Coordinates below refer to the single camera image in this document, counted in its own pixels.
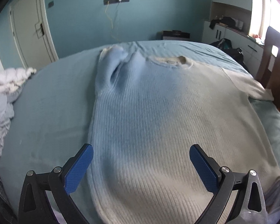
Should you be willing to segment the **blue and cream knit sweater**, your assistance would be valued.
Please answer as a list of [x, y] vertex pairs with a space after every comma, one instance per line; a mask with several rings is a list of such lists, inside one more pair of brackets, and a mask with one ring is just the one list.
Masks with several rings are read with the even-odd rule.
[[280, 168], [250, 99], [272, 101], [250, 75], [185, 57], [102, 50], [89, 130], [89, 184], [104, 223], [194, 223], [211, 199], [190, 162], [198, 144], [264, 192]]

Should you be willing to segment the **black clothing on counter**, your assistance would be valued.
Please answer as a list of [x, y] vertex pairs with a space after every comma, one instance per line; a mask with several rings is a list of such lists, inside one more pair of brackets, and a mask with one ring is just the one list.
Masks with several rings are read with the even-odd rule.
[[211, 20], [209, 27], [211, 29], [214, 29], [215, 25], [219, 24], [219, 23], [222, 23], [222, 24], [226, 25], [227, 27], [230, 27], [233, 29], [237, 28], [236, 21], [232, 17], [225, 17], [225, 16], [223, 16], [221, 19]]

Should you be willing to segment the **blue bed sheet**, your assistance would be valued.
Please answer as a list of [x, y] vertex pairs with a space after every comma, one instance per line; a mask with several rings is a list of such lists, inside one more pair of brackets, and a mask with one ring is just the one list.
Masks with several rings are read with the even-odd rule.
[[[112, 46], [120, 46], [130, 53], [138, 51], [144, 57], [185, 57], [250, 75], [221, 50], [201, 43], [143, 41]], [[49, 171], [64, 164], [85, 143], [91, 144], [89, 130], [98, 61], [102, 50], [112, 46], [60, 59], [37, 72], [23, 87], [13, 106], [15, 116], [0, 158], [0, 177], [13, 211], [18, 210], [21, 187], [29, 170]], [[280, 168], [280, 113], [273, 100], [250, 99], [250, 104], [264, 127]], [[92, 200], [90, 166], [73, 199], [90, 223], [104, 223]]]

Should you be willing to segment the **dark wooden chair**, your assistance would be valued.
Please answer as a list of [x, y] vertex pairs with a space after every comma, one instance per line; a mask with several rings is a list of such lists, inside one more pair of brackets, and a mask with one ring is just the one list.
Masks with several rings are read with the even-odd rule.
[[273, 103], [280, 111], [280, 33], [268, 27], [261, 63], [256, 80], [273, 95]]

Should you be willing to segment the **white puffy duvet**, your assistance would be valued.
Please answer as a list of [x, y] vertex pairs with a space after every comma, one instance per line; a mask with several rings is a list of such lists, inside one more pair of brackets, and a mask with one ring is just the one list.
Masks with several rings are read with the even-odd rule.
[[0, 94], [10, 94], [17, 91], [32, 75], [36, 74], [37, 69], [8, 68], [0, 72]]

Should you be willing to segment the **black bag on floor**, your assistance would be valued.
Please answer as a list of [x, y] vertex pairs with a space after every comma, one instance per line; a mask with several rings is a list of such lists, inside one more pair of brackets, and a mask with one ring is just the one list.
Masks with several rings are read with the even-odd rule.
[[233, 48], [229, 39], [222, 38], [219, 41], [211, 43], [210, 45], [225, 52], [227, 55], [232, 57], [237, 63], [239, 63], [246, 71], [249, 72], [248, 67], [244, 63], [243, 50], [241, 48]]

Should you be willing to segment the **white panel door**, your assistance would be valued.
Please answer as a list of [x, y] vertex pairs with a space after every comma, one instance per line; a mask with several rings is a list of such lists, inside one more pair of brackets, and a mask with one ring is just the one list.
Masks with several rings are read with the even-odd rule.
[[13, 0], [9, 13], [14, 43], [24, 67], [40, 70], [58, 60], [44, 0]]

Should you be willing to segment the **black and white box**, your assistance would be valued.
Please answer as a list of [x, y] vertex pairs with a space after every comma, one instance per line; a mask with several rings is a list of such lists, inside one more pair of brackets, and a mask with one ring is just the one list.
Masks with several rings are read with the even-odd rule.
[[182, 32], [180, 30], [172, 30], [162, 32], [162, 40], [171, 41], [190, 41], [190, 33]]

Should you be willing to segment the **dark wall light switch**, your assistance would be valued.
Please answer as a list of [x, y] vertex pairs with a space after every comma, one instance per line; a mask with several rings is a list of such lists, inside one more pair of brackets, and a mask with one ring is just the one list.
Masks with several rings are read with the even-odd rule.
[[48, 3], [48, 8], [51, 8], [51, 7], [53, 7], [54, 6], [54, 1], [50, 1], [49, 3]]

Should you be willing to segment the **black wall outlet strip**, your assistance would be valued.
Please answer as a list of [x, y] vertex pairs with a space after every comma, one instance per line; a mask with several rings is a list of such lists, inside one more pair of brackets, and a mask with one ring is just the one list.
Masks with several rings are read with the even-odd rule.
[[130, 2], [130, 0], [104, 0], [104, 5], [127, 3], [127, 2]]

